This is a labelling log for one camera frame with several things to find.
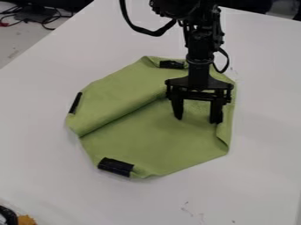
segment green cloth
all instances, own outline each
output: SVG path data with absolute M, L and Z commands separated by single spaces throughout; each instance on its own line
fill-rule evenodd
M 161 69 L 161 60 L 166 59 L 145 56 L 82 90 L 76 113 L 66 122 L 96 166 L 111 158 L 134 164 L 131 177 L 147 178 L 227 154 L 234 96 L 219 125 L 209 123 L 210 102 L 185 100 L 183 120 L 177 120 L 165 98 L 165 80 L 186 76 L 187 64 L 184 69 Z M 213 67 L 210 74 L 234 83 Z

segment cable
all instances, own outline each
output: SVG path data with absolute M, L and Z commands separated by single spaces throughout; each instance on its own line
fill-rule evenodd
M 0 14 L 5 15 L 5 14 L 12 14 L 12 13 L 17 13 L 19 12 L 23 7 L 22 6 L 13 6 L 10 9 L 6 10 L 6 11 L 1 11 Z
M 54 31 L 55 28 L 47 27 L 46 25 L 50 24 L 52 22 L 55 22 L 59 18 L 71 18 L 74 15 L 73 11 L 71 12 L 71 15 L 69 15 L 69 16 L 62 15 L 61 12 L 58 9 L 56 9 L 56 13 L 58 14 L 58 16 L 52 16 L 52 17 L 49 17 L 49 18 L 45 18 L 44 21 L 41 22 L 41 25 L 43 26 L 44 29 L 49 30 L 49 31 Z
M 38 21 L 34 21 L 34 20 L 31 20 L 31 19 L 23 19 L 23 20 L 19 20 L 18 22 L 16 23 L 13 23 L 13 24 L 9 24 L 9 23 L 5 23 L 4 22 L 4 19 L 5 18 L 8 18 L 8 17 L 13 17 L 15 16 L 19 11 L 21 11 L 24 7 L 22 6 L 13 6 L 11 7 L 10 9 L 6 10 L 6 11 L 2 11 L 0 12 L 0 14 L 10 14 L 10 15 L 6 15 L 6 16 L 3 16 L 0 18 L 0 26 L 4 26 L 4 27 L 7 27 L 7 26 L 13 26 L 13 25 L 17 25 L 17 24 L 20 24 L 22 22 L 25 22 L 25 23 L 28 23 L 28 22 L 34 22 L 34 23 L 39 23 L 42 25 L 42 27 L 46 30 L 49 30 L 49 31 L 54 31 L 55 28 L 51 28 L 51 27 L 47 27 L 46 25 L 47 24 L 50 24 L 52 22 L 55 22 L 57 19 L 59 18 L 71 18 L 73 17 L 74 15 L 74 12 L 72 11 L 70 15 L 62 15 L 61 12 L 55 8 L 56 10 L 56 13 L 54 16 L 51 16 L 49 18 L 45 18 L 42 22 L 38 22 Z
M 11 15 L 8 15 L 8 16 L 1 17 L 1 18 L 0 18 L 0 25 L 1 25 L 1 26 L 7 27 L 7 26 L 17 25 L 17 24 L 23 22 L 23 20 L 20 20 L 20 21 L 18 21 L 18 22 L 16 22 L 16 23 L 13 23 L 13 24 L 4 23 L 4 19 L 5 19 L 5 18 L 13 17 L 13 16 L 15 16 L 15 14 L 11 14 Z

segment black cable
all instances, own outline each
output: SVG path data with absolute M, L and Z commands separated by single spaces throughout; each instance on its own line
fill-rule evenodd
M 52 17 L 45 18 L 44 21 L 41 22 L 41 25 L 43 26 L 44 29 L 49 30 L 49 31 L 54 31 L 55 28 L 47 27 L 46 25 L 50 24 L 52 22 L 55 22 L 59 18 L 71 18 L 74 15 L 73 11 L 71 12 L 71 15 L 69 15 L 69 16 L 62 15 L 61 12 L 58 9 L 56 9 L 56 14 L 58 14 L 58 16 L 54 15 Z
M 15 5 L 6 11 L 1 11 L 0 14 L 5 15 L 5 14 L 16 13 L 16 12 L 20 11 L 22 8 L 23 7 L 21 7 L 21 6 Z
M 5 26 L 5 27 L 7 27 L 7 26 L 17 25 L 17 24 L 23 22 L 23 20 L 20 20 L 20 21 L 18 21 L 18 22 L 16 22 L 16 23 L 13 23 L 13 24 L 4 25 L 4 24 L 5 24 L 5 23 L 4 23 L 4 19 L 5 19 L 5 18 L 8 18 L 8 17 L 13 17 L 13 16 L 15 16 L 15 14 L 11 14 L 11 15 L 8 15 L 8 16 L 1 17 L 1 18 L 0 18 L 0 25 L 3 25 L 3 26 Z
M 13 7 L 11 7 L 10 9 L 8 9 L 8 10 L 6 10 L 6 11 L 0 12 L 0 14 L 4 14 L 4 15 L 5 15 L 5 14 L 10 14 L 10 15 L 6 15 L 6 16 L 3 16 L 3 17 L 0 18 L 0 25 L 7 27 L 7 26 L 17 25 L 17 24 L 20 24 L 20 23 L 22 23 L 22 22 L 25 22 L 25 23 L 28 23 L 28 22 L 34 22 L 34 23 L 39 23 L 39 24 L 41 24 L 42 27 L 43 27 L 44 29 L 46 29 L 46 30 L 54 31 L 55 28 L 46 27 L 46 25 L 47 25 L 47 24 L 50 24 L 50 23 L 52 23 L 52 22 L 55 22 L 55 21 L 56 21 L 57 19 L 59 19 L 59 18 L 71 18 L 71 17 L 73 17 L 73 15 L 74 15 L 74 12 L 72 12 L 70 15 L 62 15 L 61 12 L 55 8 L 55 10 L 56 10 L 56 13 L 55 13 L 55 14 L 57 14 L 57 15 L 51 16 L 51 17 L 49 17 L 49 18 L 45 18 L 42 22 L 34 21 L 34 20 L 31 20 L 31 19 L 23 19 L 23 20 L 19 20 L 18 22 L 15 22 L 15 23 L 13 23 L 13 24 L 8 24 L 8 23 L 5 23 L 5 22 L 4 22 L 4 19 L 5 19 L 5 18 L 15 16 L 15 15 L 17 14 L 17 12 L 19 12 L 19 11 L 22 10 L 22 9 L 23 9 L 23 7 L 21 7 L 21 6 L 13 6 Z
M 124 17 L 124 19 L 128 23 L 128 25 L 136 32 L 148 34 L 148 35 L 153 36 L 153 37 L 159 37 L 159 36 L 162 36 L 166 31 L 171 29 L 177 23 L 176 19 L 172 19 L 166 25 L 164 25 L 161 28 L 157 29 L 157 31 L 150 31 L 148 29 L 145 29 L 145 28 L 142 28 L 140 26 L 134 25 L 129 19 L 126 1 L 125 0 L 119 0 L 119 3 L 120 3 L 120 6 L 121 6 L 122 16 Z

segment black object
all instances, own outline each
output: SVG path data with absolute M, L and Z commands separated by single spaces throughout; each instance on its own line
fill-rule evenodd
M 20 21 L 28 19 L 28 21 L 42 23 L 45 19 L 53 17 L 56 12 L 56 9 L 49 9 L 38 4 L 32 4 L 21 9 L 15 15 L 15 19 Z
M 176 62 L 176 61 L 161 61 L 160 68 L 164 69 L 184 69 L 185 64 L 184 62 Z
M 7 225 L 18 225 L 17 215 L 9 208 L 0 206 L 0 214 L 5 218 Z
M 124 18 L 136 28 L 128 18 L 125 0 L 120 0 Z M 212 64 L 218 72 L 225 72 L 229 66 L 229 56 L 221 48 L 224 33 L 220 23 L 221 10 L 214 0 L 150 0 L 151 8 L 160 16 L 172 18 L 183 27 L 186 47 L 188 48 L 188 76 L 165 81 L 166 96 L 172 101 L 174 116 L 181 120 L 184 112 L 184 100 L 210 101 L 210 123 L 223 122 L 223 106 L 231 102 L 234 86 L 218 81 L 209 74 Z M 141 27 L 134 29 L 151 36 L 160 36 L 169 25 L 161 28 L 161 33 L 151 32 Z M 227 58 L 222 70 L 214 63 L 214 53 L 220 52 Z
M 98 168 L 103 171 L 109 171 L 129 178 L 130 172 L 133 170 L 134 165 L 111 158 L 103 158 L 99 162 Z
M 78 103 L 80 101 L 80 98 L 82 97 L 83 93 L 82 92 L 79 92 L 69 110 L 69 113 L 70 114 L 75 114 L 76 113 L 76 110 L 77 110 L 77 106 L 78 106 Z

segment white table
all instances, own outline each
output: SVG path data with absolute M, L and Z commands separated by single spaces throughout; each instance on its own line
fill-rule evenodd
M 138 25 L 160 25 L 148 1 L 131 3 Z M 0 71 L 0 198 L 55 225 L 300 224 L 301 23 L 223 18 L 239 85 L 228 156 L 134 181 L 92 166 L 64 125 L 76 93 L 142 55 L 187 51 L 179 28 L 138 34 L 117 1 L 96 1 Z

